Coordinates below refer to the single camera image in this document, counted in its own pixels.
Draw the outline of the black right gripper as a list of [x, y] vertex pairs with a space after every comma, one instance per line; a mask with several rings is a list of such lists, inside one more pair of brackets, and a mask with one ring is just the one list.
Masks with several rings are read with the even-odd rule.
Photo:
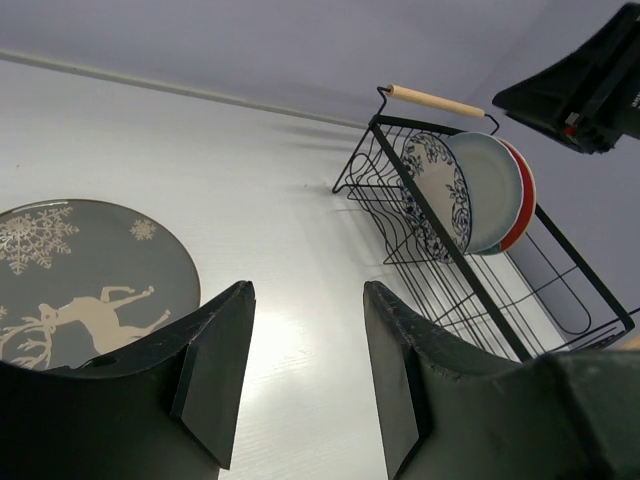
[[639, 138], [639, 4], [625, 3], [578, 50], [498, 92], [511, 119], [583, 153]]

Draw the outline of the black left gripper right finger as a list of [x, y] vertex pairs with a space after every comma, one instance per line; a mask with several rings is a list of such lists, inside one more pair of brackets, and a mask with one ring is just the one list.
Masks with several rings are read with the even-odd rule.
[[635, 479], [639, 355], [492, 355], [414, 312], [383, 283], [364, 320], [391, 479]]

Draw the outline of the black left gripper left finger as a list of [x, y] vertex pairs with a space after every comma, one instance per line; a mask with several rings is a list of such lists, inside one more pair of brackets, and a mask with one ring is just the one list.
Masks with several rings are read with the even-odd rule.
[[255, 317], [239, 281], [78, 368], [1, 367], [5, 479], [215, 479], [231, 464]]

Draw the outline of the blue floral plate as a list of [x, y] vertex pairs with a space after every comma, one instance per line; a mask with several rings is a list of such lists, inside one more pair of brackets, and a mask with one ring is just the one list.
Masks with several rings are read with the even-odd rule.
[[[471, 239], [471, 203], [466, 180], [452, 151], [436, 136], [420, 132], [405, 142], [400, 160], [456, 248], [464, 253]], [[427, 255], [444, 264], [452, 263], [451, 254], [416, 197], [406, 186], [401, 188], [401, 195], [408, 221], [424, 243]]]

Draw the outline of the grey reindeer plate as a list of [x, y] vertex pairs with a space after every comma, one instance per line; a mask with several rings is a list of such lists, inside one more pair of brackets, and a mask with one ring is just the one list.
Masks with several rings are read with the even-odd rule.
[[1, 360], [78, 367], [200, 306], [195, 263], [156, 220], [95, 200], [1, 215]]

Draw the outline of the white blue-rimmed bowl plate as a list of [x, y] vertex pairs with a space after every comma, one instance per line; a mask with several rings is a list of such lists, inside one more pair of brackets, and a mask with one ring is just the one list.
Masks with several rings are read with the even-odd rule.
[[523, 203], [523, 178], [517, 160], [498, 138], [463, 132], [445, 141], [468, 187], [471, 239], [478, 254], [498, 245], [516, 223]]

